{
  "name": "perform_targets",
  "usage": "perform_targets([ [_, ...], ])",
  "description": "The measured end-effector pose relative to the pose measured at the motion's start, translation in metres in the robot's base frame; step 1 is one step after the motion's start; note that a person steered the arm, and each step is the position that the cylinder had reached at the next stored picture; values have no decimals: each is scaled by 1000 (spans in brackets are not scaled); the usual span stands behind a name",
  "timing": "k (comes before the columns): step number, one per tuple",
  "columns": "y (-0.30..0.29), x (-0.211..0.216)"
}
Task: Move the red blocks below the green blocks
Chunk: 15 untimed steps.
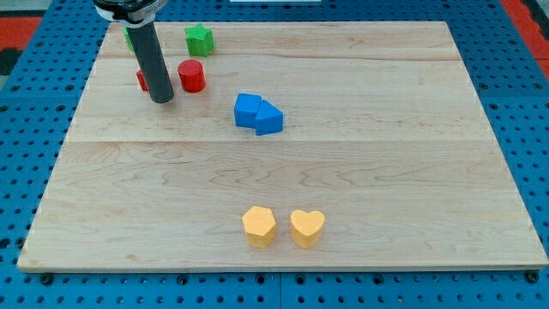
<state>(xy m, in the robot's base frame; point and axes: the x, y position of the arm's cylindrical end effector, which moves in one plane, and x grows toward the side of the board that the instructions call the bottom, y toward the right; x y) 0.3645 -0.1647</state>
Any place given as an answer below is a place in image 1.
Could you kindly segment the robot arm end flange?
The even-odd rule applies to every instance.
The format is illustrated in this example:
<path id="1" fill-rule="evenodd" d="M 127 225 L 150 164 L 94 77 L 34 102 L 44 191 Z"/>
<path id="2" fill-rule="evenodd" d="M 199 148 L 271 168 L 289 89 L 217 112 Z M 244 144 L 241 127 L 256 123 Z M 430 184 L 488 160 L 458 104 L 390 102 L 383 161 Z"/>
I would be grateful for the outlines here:
<path id="1" fill-rule="evenodd" d="M 167 5 L 168 0 L 93 0 L 98 14 L 108 21 L 127 21 L 137 24 Z"/>

